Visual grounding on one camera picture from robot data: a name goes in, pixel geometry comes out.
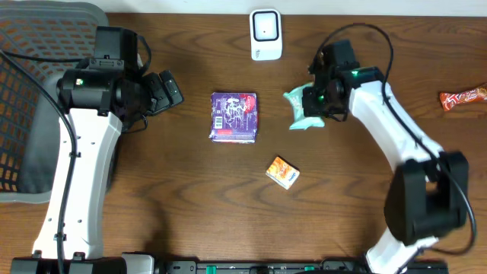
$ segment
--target wooden surface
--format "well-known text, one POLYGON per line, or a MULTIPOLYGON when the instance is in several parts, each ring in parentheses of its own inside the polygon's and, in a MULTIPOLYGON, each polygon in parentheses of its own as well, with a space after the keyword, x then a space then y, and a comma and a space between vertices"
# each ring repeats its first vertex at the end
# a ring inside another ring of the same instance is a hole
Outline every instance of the wooden surface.
MULTIPOLYGON (((479 238, 468 256, 445 257, 450 273, 487 272, 487 104, 445 113, 439 91, 462 91, 487 81, 487 26, 482 18, 283 16, 280 60, 250 58, 248 17, 240 15, 109 14, 110 25, 146 37, 151 71, 170 69, 186 101, 149 119, 145 132, 121 138, 116 178, 103 208, 105 255, 151 251, 200 260, 320 260, 356 256, 385 229, 383 206, 392 176, 367 130, 354 118, 324 129, 288 131, 293 122, 282 97, 309 82, 307 65, 323 38, 351 22, 377 24, 391 35, 390 83, 399 102, 445 150, 470 163, 469 197, 479 238), (255 145, 208 139, 210 94, 255 91, 255 145), (301 170, 286 191, 265 170, 281 155, 301 170)), ((377 34, 350 30, 362 65, 387 64, 377 34)), ((1 204, 0 272, 27 256, 47 205, 1 204)), ((462 247, 468 227, 442 240, 462 247)))

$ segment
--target green connector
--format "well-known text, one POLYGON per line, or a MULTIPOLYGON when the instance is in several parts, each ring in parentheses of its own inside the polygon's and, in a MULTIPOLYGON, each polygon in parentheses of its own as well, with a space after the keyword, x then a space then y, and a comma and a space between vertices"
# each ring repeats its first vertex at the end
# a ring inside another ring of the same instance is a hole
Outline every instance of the green connector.
POLYGON ((207 266, 206 274, 216 274, 216 266, 207 266))

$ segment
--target gray basket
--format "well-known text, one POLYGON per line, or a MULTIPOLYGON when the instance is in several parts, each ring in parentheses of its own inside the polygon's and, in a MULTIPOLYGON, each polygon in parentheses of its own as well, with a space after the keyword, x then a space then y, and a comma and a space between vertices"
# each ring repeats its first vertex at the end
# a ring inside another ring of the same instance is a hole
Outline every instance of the gray basket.
MULTIPOLYGON (((0 2, 0 47, 22 55, 92 56, 96 27, 107 25, 104 12, 88 3, 0 2)), ((44 84, 76 65, 14 60, 44 84)), ((58 152, 56 112, 0 59, 0 202, 49 201, 58 152)))

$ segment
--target red snack bar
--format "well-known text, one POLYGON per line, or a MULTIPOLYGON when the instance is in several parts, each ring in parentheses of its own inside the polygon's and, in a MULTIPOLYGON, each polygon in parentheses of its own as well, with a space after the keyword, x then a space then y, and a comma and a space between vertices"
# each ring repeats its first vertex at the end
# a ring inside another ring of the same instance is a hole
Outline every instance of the red snack bar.
POLYGON ((483 100, 487 100, 487 83, 471 91, 464 91, 459 94, 440 93, 440 101, 444 111, 451 110, 458 104, 480 102, 483 100))

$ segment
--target mint green package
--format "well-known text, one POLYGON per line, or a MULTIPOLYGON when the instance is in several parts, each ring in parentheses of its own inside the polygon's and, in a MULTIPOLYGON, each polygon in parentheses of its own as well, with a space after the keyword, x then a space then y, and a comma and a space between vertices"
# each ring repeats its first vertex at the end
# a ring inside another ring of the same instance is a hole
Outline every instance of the mint green package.
POLYGON ((313 83, 304 84, 295 88, 291 92, 285 92, 282 96, 288 99, 294 111, 294 123, 289 126, 289 130, 303 129, 306 130, 310 126, 324 127, 325 122, 321 117, 305 117, 303 111, 303 88, 310 87, 313 83))

